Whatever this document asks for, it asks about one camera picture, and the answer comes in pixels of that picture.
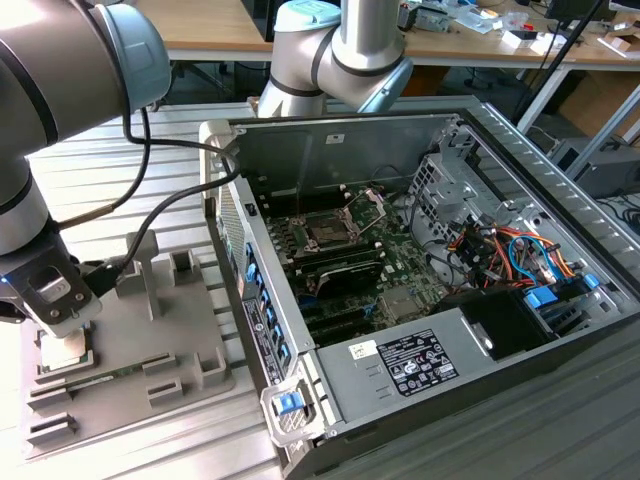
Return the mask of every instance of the slotted aluminum surface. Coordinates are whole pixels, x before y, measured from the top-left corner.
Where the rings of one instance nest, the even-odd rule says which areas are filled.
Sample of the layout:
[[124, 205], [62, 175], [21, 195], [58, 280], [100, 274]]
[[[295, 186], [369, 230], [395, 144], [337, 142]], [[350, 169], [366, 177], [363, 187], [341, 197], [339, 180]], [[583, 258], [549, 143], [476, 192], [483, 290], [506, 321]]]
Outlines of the slotted aluminum surface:
[[[477, 109], [479, 117], [496, 122], [497, 132], [506, 130], [497, 116], [492, 117], [490, 107], [470, 97], [402, 100], [398, 106], [414, 111]], [[154, 134], [196, 140], [199, 124], [205, 120], [247, 115], [248, 109], [238, 105], [169, 107], [152, 114], [151, 120]], [[135, 123], [140, 133], [139, 119]], [[106, 203], [124, 192], [134, 178], [140, 151], [123, 140], [119, 125], [119, 121], [110, 122], [33, 156], [35, 176], [56, 218]], [[154, 149], [149, 176], [131, 202], [93, 228], [84, 227], [83, 235], [76, 233], [80, 230], [69, 231], [75, 251], [85, 258], [122, 253], [124, 232], [135, 229], [161, 198], [198, 181], [197, 158], [195, 151]], [[0, 324], [3, 478], [281, 478], [257, 393], [242, 366], [244, 353], [226, 293], [220, 288], [222, 279], [199, 201], [186, 199], [174, 205], [154, 228], [163, 251], [192, 246], [207, 266], [206, 280], [235, 362], [238, 386], [196, 411], [155, 419], [131, 432], [107, 435], [25, 466], [16, 431], [18, 329]], [[640, 471], [638, 398], [640, 324], [635, 324], [550, 375], [414, 432], [322, 478], [636, 479]]]
[[[212, 118], [251, 115], [243, 104], [166, 107], [151, 114], [154, 136], [198, 140]], [[141, 135], [140, 118], [133, 118]], [[36, 180], [55, 219], [106, 204], [134, 179], [141, 149], [122, 136], [120, 120], [32, 155]], [[104, 219], [70, 229], [64, 238], [82, 260], [125, 252], [124, 236], [171, 193], [199, 182], [198, 151], [153, 148], [148, 174], [132, 200]], [[245, 355], [230, 312], [216, 256], [197, 196], [173, 205], [154, 222], [161, 252], [193, 248], [203, 264], [236, 387], [228, 393], [120, 429], [60, 453], [24, 463], [18, 440], [19, 327], [0, 324], [0, 465], [3, 478], [282, 478]]]

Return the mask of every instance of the blue latch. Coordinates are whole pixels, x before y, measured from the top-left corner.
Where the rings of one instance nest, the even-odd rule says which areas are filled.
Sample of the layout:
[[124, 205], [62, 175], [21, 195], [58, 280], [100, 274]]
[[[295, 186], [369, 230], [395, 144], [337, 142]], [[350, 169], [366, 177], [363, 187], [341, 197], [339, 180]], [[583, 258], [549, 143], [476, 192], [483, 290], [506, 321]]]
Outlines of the blue latch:
[[594, 288], [597, 288], [600, 285], [600, 280], [598, 280], [596, 278], [596, 276], [592, 273], [587, 273], [584, 276], [584, 283], [587, 284], [587, 286], [593, 290]]
[[269, 328], [273, 327], [273, 324], [276, 323], [276, 314], [273, 311], [273, 308], [267, 308], [267, 326]]
[[247, 282], [255, 281], [257, 271], [258, 271], [258, 267], [256, 266], [255, 263], [252, 263], [249, 265], [249, 267], [247, 268], [247, 273], [244, 276]]
[[282, 338], [282, 329], [280, 328], [280, 325], [276, 325], [276, 328], [273, 329], [273, 338], [274, 343], [276, 344]]
[[558, 300], [558, 297], [556, 297], [555, 293], [553, 293], [549, 287], [538, 287], [529, 290], [525, 298], [533, 308], [544, 307]]
[[278, 416], [295, 412], [304, 408], [304, 399], [300, 392], [285, 393], [273, 399], [273, 405], [276, 407]]
[[280, 358], [283, 362], [289, 360], [289, 348], [285, 343], [280, 346]]

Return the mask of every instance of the table leg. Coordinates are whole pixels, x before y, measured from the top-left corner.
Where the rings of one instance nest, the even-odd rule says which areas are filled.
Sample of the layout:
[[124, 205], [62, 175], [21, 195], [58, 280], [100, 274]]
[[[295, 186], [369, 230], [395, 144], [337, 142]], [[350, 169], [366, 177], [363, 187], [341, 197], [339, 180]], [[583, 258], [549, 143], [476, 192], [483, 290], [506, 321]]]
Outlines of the table leg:
[[522, 133], [527, 133], [529, 128], [531, 128], [531, 125], [533, 125], [533, 122], [538, 118], [538, 115], [540, 115], [549, 100], [551, 100], [553, 94], [556, 93], [562, 84], [562, 81], [569, 74], [569, 71], [570, 69], [567, 67], [559, 67], [555, 72], [553, 72], [553, 75], [551, 75], [547, 84], [533, 100], [533, 103], [529, 106], [520, 122], [518, 122], [518, 130]]
[[602, 146], [611, 137], [611, 134], [613, 134], [618, 127], [620, 127], [620, 125], [622, 125], [622, 123], [636, 111], [638, 105], [640, 105], [640, 86], [638, 86], [631, 95], [629, 95], [616, 113], [611, 116], [609, 121], [604, 125], [604, 127], [602, 127], [598, 134], [593, 137], [593, 140], [589, 142], [589, 145], [587, 145], [580, 155], [578, 155], [578, 158], [574, 160], [571, 164], [572, 176], [581, 176], [589, 157], [602, 148]]

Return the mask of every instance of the electronic components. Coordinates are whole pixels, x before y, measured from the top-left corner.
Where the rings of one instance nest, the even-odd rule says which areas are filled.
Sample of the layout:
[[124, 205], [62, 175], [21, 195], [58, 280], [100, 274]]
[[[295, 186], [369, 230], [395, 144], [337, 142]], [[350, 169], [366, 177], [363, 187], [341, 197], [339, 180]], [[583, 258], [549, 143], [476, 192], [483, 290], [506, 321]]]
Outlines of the electronic components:
[[380, 295], [380, 301], [394, 320], [420, 313], [420, 307], [407, 287], [395, 287]]
[[446, 294], [381, 193], [342, 187], [351, 199], [342, 208], [267, 218], [273, 240], [286, 246], [282, 264], [319, 345], [418, 318]]
[[[549, 372], [640, 309], [600, 261], [605, 249], [595, 256], [577, 220], [522, 180], [531, 158], [546, 172], [544, 158], [510, 158], [526, 139], [483, 108], [228, 126], [242, 131], [234, 148], [251, 173], [221, 189], [218, 228], [238, 265], [248, 317], [238, 331], [259, 360], [248, 366], [268, 384], [269, 433], [295, 478], [406, 430], [393, 425], [417, 428]], [[276, 138], [282, 148], [268, 148]], [[554, 191], [558, 181], [545, 174]], [[583, 197], [569, 193], [577, 210]], [[596, 220], [598, 235], [611, 233]], [[254, 261], [248, 284], [240, 275]], [[536, 308], [531, 292], [551, 301]], [[294, 392], [304, 408], [278, 415], [277, 399]], [[376, 435], [351, 441], [367, 431]]]

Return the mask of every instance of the wooden desk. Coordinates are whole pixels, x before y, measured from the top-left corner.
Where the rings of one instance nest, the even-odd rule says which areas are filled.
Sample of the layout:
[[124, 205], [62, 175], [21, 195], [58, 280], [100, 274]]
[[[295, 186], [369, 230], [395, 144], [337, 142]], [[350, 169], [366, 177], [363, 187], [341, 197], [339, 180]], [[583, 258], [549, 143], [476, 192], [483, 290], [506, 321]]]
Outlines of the wooden desk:
[[[479, 1], [491, 5], [496, 0]], [[269, 61], [272, 44], [262, 40], [240, 0], [137, 0], [140, 9], [156, 26], [172, 60]], [[525, 11], [538, 30], [552, 22], [529, 7], [506, 0], [494, 7], [499, 13]], [[563, 65], [518, 125], [526, 131], [540, 114], [571, 70], [640, 71], [640, 61], [631, 62], [611, 52], [585, 34], [585, 42], [572, 48]], [[457, 23], [450, 33], [413, 29], [406, 34], [406, 54], [416, 65], [495, 68], [538, 68], [542, 55], [530, 49], [512, 49], [501, 42], [498, 32], [481, 35]]]

